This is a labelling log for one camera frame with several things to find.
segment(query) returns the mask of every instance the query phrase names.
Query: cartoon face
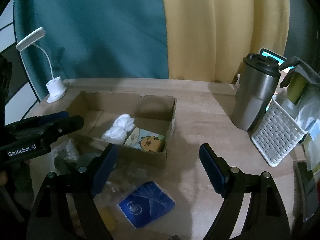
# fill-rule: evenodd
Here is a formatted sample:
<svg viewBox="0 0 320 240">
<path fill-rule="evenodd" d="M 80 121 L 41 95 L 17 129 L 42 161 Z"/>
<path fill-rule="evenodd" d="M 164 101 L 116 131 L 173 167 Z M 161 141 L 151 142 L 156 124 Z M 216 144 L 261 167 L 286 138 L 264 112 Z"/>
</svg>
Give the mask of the cartoon face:
<svg viewBox="0 0 320 240">
<path fill-rule="evenodd" d="M 158 152 L 162 144 L 162 141 L 152 135 L 147 137 L 141 137 L 141 141 L 139 142 L 139 144 L 141 148 L 147 152 Z"/>
</svg>

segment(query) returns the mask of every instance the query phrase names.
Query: lamp head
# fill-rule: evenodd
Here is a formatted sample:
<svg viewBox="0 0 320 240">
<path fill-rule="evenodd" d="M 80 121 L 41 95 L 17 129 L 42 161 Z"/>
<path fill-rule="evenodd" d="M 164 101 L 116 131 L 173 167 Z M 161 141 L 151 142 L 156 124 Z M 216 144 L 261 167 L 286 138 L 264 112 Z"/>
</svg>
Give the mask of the lamp head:
<svg viewBox="0 0 320 240">
<path fill-rule="evenodd" d="M 35 31 L 33 31 L 32 33 L 30 33 L 25 38 L 23 38 L 17 44 L 16 49 L 18 51 L 23 51 L 24 49 L 26 49 L 27 47 L 29 47 L 30 45 L 32 45 L 33 43 L 35 43 L 37 40 L 41 39 L 44 36 L 45 36 L 45 30 L 44 30 L 44 28 L 40 27 L 40 28 L 36 29 Z"/>
</svg>

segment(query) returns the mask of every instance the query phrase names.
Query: person's hand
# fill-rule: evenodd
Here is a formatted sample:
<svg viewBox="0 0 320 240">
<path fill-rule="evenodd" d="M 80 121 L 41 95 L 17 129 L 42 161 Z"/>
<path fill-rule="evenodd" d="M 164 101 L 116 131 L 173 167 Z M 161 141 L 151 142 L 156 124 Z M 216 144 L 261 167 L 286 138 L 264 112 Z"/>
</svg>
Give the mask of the person's hand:
<svg viewBox="0 0 320 240">
<path fill-rule="evenodd" d="M 0 186 L 4 186 L 8 181 L 8 175 L 5 171 L 0 171 Z"/>
</svg>

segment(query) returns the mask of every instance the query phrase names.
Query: wooden table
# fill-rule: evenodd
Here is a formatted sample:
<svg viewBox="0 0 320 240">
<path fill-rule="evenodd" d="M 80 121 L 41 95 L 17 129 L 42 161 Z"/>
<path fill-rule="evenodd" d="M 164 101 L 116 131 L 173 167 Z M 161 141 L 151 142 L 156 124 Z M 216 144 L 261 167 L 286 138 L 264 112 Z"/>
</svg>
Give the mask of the wooden table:
<svg viewBox="0 0 320 240">
<path fill-rule="evenodd" d="M 120 218 L 115 239 L 168 239 L 179 235 L 183 239 L 202 239 L 214 221 L 223 199 L 216 194 L 199 160 L 199 146 L 209 143 L 218 156 L 230 166 L 245 173 L 261 174 L 269 171 L 275 179 L 292 226 L 295 210 L 295 178 L 292 162 L 303 159 L 296 147 L 281 163 L 270 167 L 250 141 L 246 131 L 236 128 L 231 120 L 236 88 L 230 84 L 184 80 L 92 78 L 66 80 L 68 91 L 63 99 L 47 104 L 44 99 L 28 116 L 50 114 L 67 108 L 82 90 L 136 92 L 151 95 L 170 95 L 177 98 L 175 130 L 168 145 L 165 170 L 152 178 L 176 201 L 175 208 L 154 223 L 135 230 Z M 31 161 L 34 191 L 53 168 L 50 154 Z M 244 205 L 233 236 L 241 232 L 250 194 Z"/>
</svg>

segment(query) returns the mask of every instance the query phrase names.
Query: teal curtain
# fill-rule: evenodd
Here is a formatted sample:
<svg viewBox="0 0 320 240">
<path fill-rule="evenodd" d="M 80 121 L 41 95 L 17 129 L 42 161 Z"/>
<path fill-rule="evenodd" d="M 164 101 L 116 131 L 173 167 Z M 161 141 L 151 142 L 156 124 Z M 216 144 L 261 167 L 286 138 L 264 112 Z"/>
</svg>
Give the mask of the teal curtain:
<svg viewBox="0 0 320 240">
<path fill-rule="evenodd" d="M 43 27 L 54 76 L 169 78 L 162 0 L 14 0 L 17 41 Z M 41 98 L 51 79 L 41 50 L 21 53 Z"/>
</svg>

